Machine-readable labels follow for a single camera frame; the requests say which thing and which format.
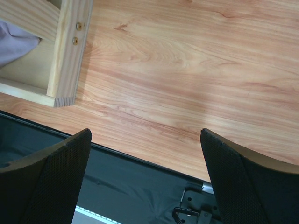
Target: screw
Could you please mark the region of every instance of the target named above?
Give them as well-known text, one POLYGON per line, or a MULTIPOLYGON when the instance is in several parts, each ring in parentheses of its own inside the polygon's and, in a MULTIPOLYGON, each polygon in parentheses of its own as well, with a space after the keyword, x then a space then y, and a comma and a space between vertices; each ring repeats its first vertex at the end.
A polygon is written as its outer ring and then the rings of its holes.
POLYGON ((76 24, 76 29, 77 29, 78 31, 82 30, 82 23, 81 23, 81 22, 77 22, 77 24, 76 24))
POLYGON ((74 38, 73 38, 73 44, 74 44, 74 45, 77 45, 78 42, 79 42, 78 38, 77 38, 77 37, 74 37, 74 38))

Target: wood grain surface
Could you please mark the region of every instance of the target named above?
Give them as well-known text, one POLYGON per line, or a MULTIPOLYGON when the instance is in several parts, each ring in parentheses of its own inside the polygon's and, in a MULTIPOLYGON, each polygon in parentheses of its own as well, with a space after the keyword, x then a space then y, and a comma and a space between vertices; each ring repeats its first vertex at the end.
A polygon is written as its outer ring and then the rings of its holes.
POLYGON ((74 106, 0 108, 209 180, 199 133, 299 164, 297 0, 94 0, 74 106))

